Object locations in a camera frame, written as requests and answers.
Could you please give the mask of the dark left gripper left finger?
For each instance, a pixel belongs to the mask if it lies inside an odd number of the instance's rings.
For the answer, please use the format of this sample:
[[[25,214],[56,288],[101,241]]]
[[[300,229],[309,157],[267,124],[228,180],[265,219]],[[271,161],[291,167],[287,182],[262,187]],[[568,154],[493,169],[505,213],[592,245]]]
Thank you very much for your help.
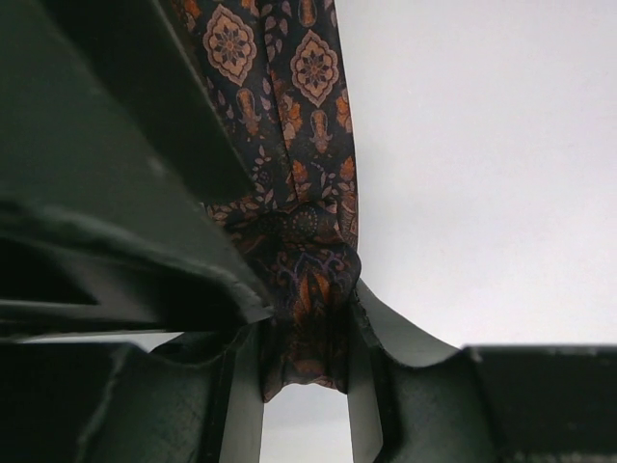
[[[258,329],[132,342],[5,343],[5,462],[256,462]]]

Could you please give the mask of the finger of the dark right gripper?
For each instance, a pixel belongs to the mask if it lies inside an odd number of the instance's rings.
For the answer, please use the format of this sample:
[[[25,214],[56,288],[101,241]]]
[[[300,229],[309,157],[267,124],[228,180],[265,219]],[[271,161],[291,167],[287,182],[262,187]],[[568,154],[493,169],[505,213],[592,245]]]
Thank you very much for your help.
[[[3,332],[270,317],[203,210],[249,188],[170,2],[2,3]]]

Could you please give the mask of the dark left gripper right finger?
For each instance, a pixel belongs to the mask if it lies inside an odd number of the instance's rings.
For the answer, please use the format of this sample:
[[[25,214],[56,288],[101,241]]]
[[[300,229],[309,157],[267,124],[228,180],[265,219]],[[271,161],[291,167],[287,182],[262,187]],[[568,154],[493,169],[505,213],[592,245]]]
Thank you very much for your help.
[[[616,350],[451,346],[364,283],[349,304],[357,462],[612,462]]]

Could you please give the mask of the dark orange floral tie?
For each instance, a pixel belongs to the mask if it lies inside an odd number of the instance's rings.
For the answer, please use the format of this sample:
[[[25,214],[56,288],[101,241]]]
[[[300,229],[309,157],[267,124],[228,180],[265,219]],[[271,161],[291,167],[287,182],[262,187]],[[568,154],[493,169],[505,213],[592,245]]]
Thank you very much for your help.
[[[267,288],[265,400],[291,384],[345,392],[361,274],[353,123],[331,1],[176,1],[247,195],[206,208]]]

